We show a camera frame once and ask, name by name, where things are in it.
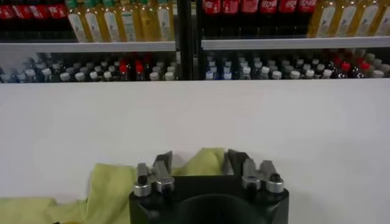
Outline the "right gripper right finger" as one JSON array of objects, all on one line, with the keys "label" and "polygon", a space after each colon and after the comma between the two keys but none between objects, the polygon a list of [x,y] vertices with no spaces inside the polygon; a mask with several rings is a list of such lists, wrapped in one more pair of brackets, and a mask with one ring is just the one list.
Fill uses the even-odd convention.
[{"label": "right gripper right finger", "polygon": [[224,155],[223,173],[237,176],[247,191],[264,189],[272,194],[281,194],[285,190],[284,180],[276,171],[273,161],[263,160],[257,167],[245,152],[228,149]]}]

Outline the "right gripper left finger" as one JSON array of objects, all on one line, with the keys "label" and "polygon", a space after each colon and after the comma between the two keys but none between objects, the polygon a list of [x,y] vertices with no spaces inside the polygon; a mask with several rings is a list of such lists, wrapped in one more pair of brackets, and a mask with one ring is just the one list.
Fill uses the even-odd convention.
[{"label": "right gripper left finger", "polygon": [[172,151],[156,156],[153,166],[148,168],[146,163],[136,166],[136,181],[133,194],[136,197],[147,197],[152,193],[152,185],[160,194],[169,194],[175,188],[175,179],[171,175]]}]

